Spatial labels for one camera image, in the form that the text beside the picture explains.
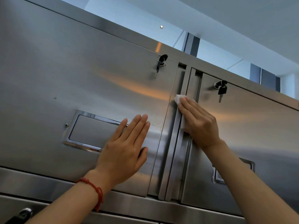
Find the metal surface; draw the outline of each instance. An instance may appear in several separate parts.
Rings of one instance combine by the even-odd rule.
[[[119,124],[111,119],[76,110],[71,125],[65,131],[63,143],[83,150],[100,151]]]
[[[154,79],[157,53],[24,0],[0,0],[0,28],[0,165],[75,181],[98,158],[62,144],[76,109],[147,113],[147,162],[116,187],[146,196],[178,62]]]
[[[160,139],[155,165],[152,172],[152,177],[151,177],[150,186],[148,190],[148,194],[152,196],[158,196],[159,194],[162,177],[163,177],[163,171],[164,171],[166,158],[167,158],[167,152],[168,152],[170,139],[173,131],[173,125],[174,125],[176,112],[177,112],[177,104],[175,103],[174,98],[182,90],[185,71],[186,71],[185,68],[178,67],[176,72],[176,77],[174,79],[173,89],[170,96],[170,102],[168,105],[166,118],[162,130],[162,136]]]
[[[48,203],[41,203],[32,200],[20,199],[11,196],[0,195],[0,223],[5,223],[12,216],[16,215],[21,208],[31,207],[33,214],[36,215]],[[82,222],[82,224],[158,224],[157,222],[149,222],[128,217],[121,217],[111,214],[101,214],[91,212]]]
[[[240,157],[255,163],[255,173],[299,212],[299,112],[231,84],[221,103],[213,84],[203,75],[199,104],[214,115],[220,138]],[[211,181],[211,162],[191,147],[184,204],[240,215],[226,185]]]
[[[187,66],[185,75],[184,75],[184,79],[183,79],[181,92],[180,92],[181,95],[186,95],[187,86],[188,86],[191,74],[195,75],[195,69],[192,69],[191,67]],[[162,182],[161,182],[160,191],[159,191],[159,195],[158,195],[160,200],[165,199],[165,194],[166,194],[167,184],[168,184],[168,180],[169,180],[169,176],[170,176],[170,169],[171,169],[171,165],[173,162],[173,156],[174,156],[174,151],[175,151],[175,147],[176,147],[178,132],[180,131],[179,128],[180,128],[181,117],[182,117],[182,113],[179,111],[178,107],[176,107],[176,116],[175,116],[175,120],[174,120],[174,124],[173,124],[173,129],[171,132],[166,162],[165,162],[163,175],[162,175]]]
[[[200,60],[187,53],[181,52],[168,45],[150,39],[137,32],[134,32],[125,27],[110,22],[106,19],[103,19],[99,16],[96,16],[92,13],[84,11],[83,9],[77,8],[75,6],[72,6],[60,0],[28,0],[28,1],[43,6],[47,9],[50,9],[64,16],[67,16],[68,18],[74,19],[78,22],[82,22],[86,25],[97,28],[108,34],[132,42],[148,50],[154,52],[157,50],[157,52],[159,52],[160,54],[167,53],[169,58],[173,60],[178,60],[180,63],[192,66],[193,68],[200,70],[206,74],[212,75],[219,79],[225,79],[231,84],[237,85],[241,88],[252,91],[256,94],[260,94],[261,96],[267,97],[271,100],[275,100],[293,109],[299,110],[299,105],[298,105],[299,102],[296,99],[288,97],[282,93],[272,91],[262,85],[257,85],[256,83],[250,81],[249,79],[245,79],[239,75],[226,71],[220,67],[217,67],[208,62]]]
[[[196,94],[199,86],[199,76],[196,75],[195,69],[191,69],[188,84],[186,83],[185,85],[188,85],[188,90],[187,87],[182,88],[182,91],[184,93],[181,94],[187,95],[190,99],[196,99]],[[166,201],[170,201],[171,199],[178,199],[188,139],[189,134],[185,133],[179,127],[165,196]]]
[[[0,193],[52,202],[72,185],[72,182],[0,168]],[[17,205],[8,202],[3,204],[7,208],[15,209],[14,213],[24,207],[30,207],[27,200]],[[37,203],[37,205],[39,207],[36,209],[31,207],[33,213],[35,213],[35,210],[41,210],[46,206],[44,203]],[[101,205],[101,211],[174,224],[245,224],[245,220],[242,217],[116,191],[107,193],[104,203]],[[2,212],[0,213],[0,217],[6,217],[7,219],[12,214],[9,216],[5,215]]]

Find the bracelet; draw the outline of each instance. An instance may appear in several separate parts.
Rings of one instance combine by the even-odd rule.
[[[99,210],[100,210],[100,205],[101,205],[101,203],[104,202],[103,191],[102,191],[102,189],[101,189],[100,187],[96,187],[94,184],[92,184],[92,183],[91,183],[88,179],[86,179],[86,178],[80,178],[79,180],[76,181],[76,183],[78,183],[78,182],[84,182],[84,183],[86,183],[86,184],[89,184],[89,185],[91,185],[91,186],[95,189],[95,191],[97,192],[97,194],[98,194],[98,196],[99,196],[99,200],[98,200],[97,205],[94,207],[94,210],[95,210],[96,212],[99,212]]]

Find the ceiling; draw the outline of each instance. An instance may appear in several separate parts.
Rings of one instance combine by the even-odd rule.
[[[122,1],[275,75],[299,73],[299,0]]]
[[[299,64],[299,0],[179,0]]]

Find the cabinet door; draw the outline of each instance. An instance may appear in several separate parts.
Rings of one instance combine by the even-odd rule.
[[[0,210],[0,223],[5,223],[12,217],[18,215],[18,213],[24,209],[32,212],[32,215],[36,215],[48,204],[36,202],[32,200],[25,200],[14,198],[10,196],[0,195],[0,207],[5,208]],[[117,215],[101,214],[92,212],[89,214],[82,224],[158,224],[157,222],[149,222],[144,220],[138,220],[134,218],[121,217]]]
[[[231,84],[219,103],[213,89],[218,81],[203,74],[198,103],[216,117],[220,138],[299,212],[299,112]],[[225,182],[194,144],[181,202],[241,215]]]
[[[0,28],[0,166],[75,181],[99,155],[63,144],[77,110],[114,124],[147,113],[147,162],[115,188],[146,196],[178,62],[156,75],[157,53],[24,0],[1,0]],[[102,147],[114,128],[89,120],[70,139]]]

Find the white tissue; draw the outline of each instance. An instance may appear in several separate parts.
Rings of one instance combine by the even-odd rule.
[[[174,101],[176,102],[176,104],[178,105],[179,103],[181,103],[180,102],[180,98],[181,97],[186,97],[186,95],[176,95],[176,97],[174,98]],[[180,129],[181,130],[185,130],[185,125],[186,125],[186,120],[185,120],[185,117],[184,116],[182,116],[182,120],[181,120],[181,127],[180,127]]]

